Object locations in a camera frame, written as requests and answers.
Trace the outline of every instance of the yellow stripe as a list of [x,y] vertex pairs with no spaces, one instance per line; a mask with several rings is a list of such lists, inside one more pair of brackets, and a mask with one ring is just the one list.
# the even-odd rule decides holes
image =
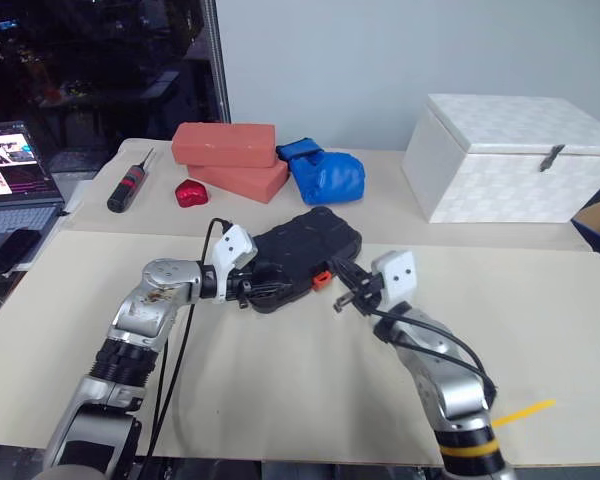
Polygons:
[[490,442],[478,445],[476,447],[443,447],[440,445],[440,453],[448,455],[450,457],[482,457],[483,455],[489,455],[498,451],[498,441],[494,438]]
[[531,405],[529,408],[525,408],[511,415],[507,415],[506,417],[499,418],[495,420],[492,425],[494,428],[501,427],[502,425],[506,425],[507,423],[515,422],[516,420],[520,420],[521,418],[528,417],[529,415],[533,415],[534,413],[538,413],[540,410],[544,410],[545,408],[553,407],[556,404],[556,401],[545,400],[544,402],[536,403],[535,405]]

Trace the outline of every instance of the laptop keyboard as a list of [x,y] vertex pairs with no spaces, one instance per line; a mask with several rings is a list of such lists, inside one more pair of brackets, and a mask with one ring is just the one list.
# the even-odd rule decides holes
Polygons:
[[0,233],[18,228],[42,230],[53,215],[55,207],[0,210]]

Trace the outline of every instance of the red heart-shaped object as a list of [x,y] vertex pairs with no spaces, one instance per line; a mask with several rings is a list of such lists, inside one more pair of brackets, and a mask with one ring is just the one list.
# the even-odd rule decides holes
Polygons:
[[200,182],[187,179],[176,188],[176,200],[182,208],[204,205],[209,201],[207,189]]

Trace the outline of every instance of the screwdriver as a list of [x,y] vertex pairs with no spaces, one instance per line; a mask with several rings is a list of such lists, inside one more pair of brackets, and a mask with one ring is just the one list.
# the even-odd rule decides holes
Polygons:
[[136,196],[136,193],[138,193],[138,190],[142,185],[144,177],[147,175],[147,172],[144,170],[144,165],[152,152],[153,148],[149,150],[142,162],[138,165],[132,165],[131,168],[127,170],[127,173],[122,177],[122,180],[120,180],[120,183],[109,197],[109,200],[107,200],[107,207],[109,210],[115,213],[122,213],[129,208],[129,205],[131,205],[133,198]]

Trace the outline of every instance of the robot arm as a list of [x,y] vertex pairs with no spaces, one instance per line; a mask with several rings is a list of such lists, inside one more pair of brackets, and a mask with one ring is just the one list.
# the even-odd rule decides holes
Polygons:
[[[483,385],[480,376],[463,366],[423,351],[432,350],[464,361],[458,344],[449,339],[450,330],[407,303],[417,285],[412,253],[383,255],[372,263],[371,274],[351,262],[336,263],[340,279],[351,289],[336,301],[336,311],[353,303],[364,314],[393,314],[372,315],[374,333],[395,346],[400,362],[413,376],[440,446],[446,478],[515,480],[491,428],[490,401],[485,395],[485,388],[490,386]],[[396,316],[406,321],[398,321]]]
[[201,298],[223,302],[229,272],[256,253],[249,234],[234,225],[214,246],[211,266],[160,259],[144,268],[142,281],[120,306],[91,371],[82,377],[51,437],[45,470],[72,465],[106,479],[128,476],[142,428],[132,412],[142,405],[147,379],[178,310]]

